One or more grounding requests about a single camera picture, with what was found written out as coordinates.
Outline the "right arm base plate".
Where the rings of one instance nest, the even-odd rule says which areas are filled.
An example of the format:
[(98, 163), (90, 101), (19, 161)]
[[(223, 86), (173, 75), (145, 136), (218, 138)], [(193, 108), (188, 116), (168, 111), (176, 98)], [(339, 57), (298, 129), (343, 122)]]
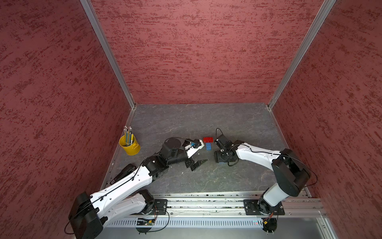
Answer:
[(247, 216), (284, 216), (285, 211), (281, 202), (271, 206), (265, 200), (244, 200), (243, 207)]

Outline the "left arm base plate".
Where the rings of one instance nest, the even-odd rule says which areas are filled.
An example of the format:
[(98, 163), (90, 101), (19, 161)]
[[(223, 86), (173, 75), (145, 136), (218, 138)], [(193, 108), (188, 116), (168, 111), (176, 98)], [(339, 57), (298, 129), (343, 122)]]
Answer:
[(142, 210), (142, 215), (166, 215), (167, 214), (168, 200), (166, 199), (154, 199), (154, 201), (149, 202)]

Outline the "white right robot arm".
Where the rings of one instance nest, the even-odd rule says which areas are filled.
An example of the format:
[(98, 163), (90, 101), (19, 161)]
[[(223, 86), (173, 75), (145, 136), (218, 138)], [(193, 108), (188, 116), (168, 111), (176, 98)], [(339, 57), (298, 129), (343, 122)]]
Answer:
[(288, 148), (282, 151), (263, 149), (241, 140), (232, 142), (223, 134), (214, 142), (219, 147), (214, 152), (217, 163), (246, 160), (274, 173), (276, 183), (260, 196), (257, 203), (263, 215), (272, 214), (284, 199), (298, 196), (311, 178), (311, 170)]

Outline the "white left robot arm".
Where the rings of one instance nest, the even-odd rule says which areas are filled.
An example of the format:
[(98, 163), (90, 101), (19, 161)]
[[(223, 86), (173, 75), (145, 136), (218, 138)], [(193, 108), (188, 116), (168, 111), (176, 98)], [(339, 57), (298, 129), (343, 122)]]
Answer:
[(149, 214), (155, 200), (144, 187), (163, 176), (172, 164), (186, 162), (187, 168), (195, 169), (198, 164), (192, 157), (204, 146), (201, 139), (170, 137), (159, 152), (138, 167), (127, 165), (109, 187), (91, 195), (79, 194), (68, 215), (72, 235), (77, 239), (95, 239), (104, 227), (124, 216)]

